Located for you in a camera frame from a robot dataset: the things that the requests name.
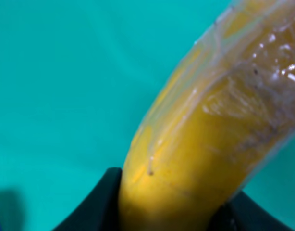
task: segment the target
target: black holder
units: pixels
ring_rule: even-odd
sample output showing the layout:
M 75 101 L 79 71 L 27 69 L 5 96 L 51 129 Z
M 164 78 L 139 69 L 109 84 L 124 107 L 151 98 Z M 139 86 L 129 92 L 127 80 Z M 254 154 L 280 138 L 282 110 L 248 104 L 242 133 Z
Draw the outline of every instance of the black holder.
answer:
M 122 170 L 107 169 L 87 198 L 53 231 L 120 231 L 118 193 Z M 293 231 L 239 193 L 221 207 L 207 231 Z

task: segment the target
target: clear plastic film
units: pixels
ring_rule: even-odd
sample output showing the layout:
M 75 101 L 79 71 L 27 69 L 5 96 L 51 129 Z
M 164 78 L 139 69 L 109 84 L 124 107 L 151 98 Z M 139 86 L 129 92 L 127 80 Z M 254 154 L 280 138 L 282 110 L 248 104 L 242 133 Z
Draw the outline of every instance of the clear plastic film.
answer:
M 140 125 L 124 231 L 205 230 L 295 133 L 295 0 L 241 0 L 194 44 Z

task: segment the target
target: teal background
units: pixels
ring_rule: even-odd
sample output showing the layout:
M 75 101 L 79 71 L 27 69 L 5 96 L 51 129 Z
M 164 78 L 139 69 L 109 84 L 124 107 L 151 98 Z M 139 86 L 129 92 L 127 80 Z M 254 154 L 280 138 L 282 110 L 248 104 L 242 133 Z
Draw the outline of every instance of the teal background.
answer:
M 0 0 L 0 218 L 49 231 L 121 167 L 166 79 L 227 6 Z M 246 192 L 295 229 L 295 139 Z

